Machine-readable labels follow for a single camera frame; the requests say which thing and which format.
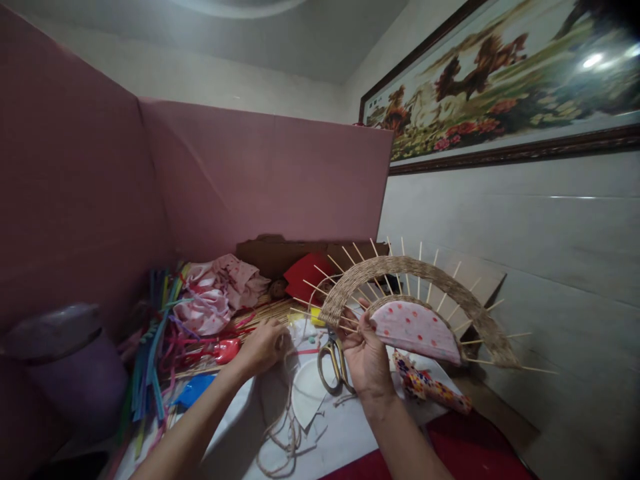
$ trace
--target scissors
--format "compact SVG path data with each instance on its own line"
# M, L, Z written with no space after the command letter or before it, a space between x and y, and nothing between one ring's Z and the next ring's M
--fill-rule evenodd
M340 393L340 387L343 383L345 385L345 388L350 393L355 394L354 388L349 384L347 376L347 365L345 363L345 354L342 351L342 344L340 344L340 340L338 339L338 336L336 335L334 330L332 330L331 328L328 328L328 330L329 341L318 352L318 373L320 374L320 380L322 380L322 384L332 395L338 395L338 393ZM329 354L331 356L333 372L335 373L335 378L338 380L338 383L334 387L329 386L322 372L322 357L326 354Z

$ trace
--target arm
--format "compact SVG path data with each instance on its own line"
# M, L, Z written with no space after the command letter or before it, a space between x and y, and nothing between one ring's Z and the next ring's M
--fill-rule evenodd
M211 437L240 387L283 358L284 335L287 335L287 328L277 321L262 322L236 358L220 371L211 386L165 434L131 480L188 477L188 473L200 464Z
M360 317L361 333L337 330L353 386L393 478L453 480L396 394L387 349L371 328L369 313Z

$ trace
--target half-circle fabric piece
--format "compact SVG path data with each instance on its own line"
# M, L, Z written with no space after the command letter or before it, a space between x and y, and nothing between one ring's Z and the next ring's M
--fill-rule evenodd
M406 301L386 303L371 316L371 324L386 345L461 364L453 332L422 305Z

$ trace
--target ceiling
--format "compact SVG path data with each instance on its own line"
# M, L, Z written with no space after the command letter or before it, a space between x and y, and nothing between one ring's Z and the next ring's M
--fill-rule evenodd
M408 0L0 0L27 17L344 83Z

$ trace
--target blue plastic item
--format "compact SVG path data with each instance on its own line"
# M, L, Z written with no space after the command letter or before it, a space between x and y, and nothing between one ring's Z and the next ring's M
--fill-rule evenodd
M184 390L173 404L182 405L188 409L200 398L200 395L210 386L214 378L215 375L196 375L185 385Z

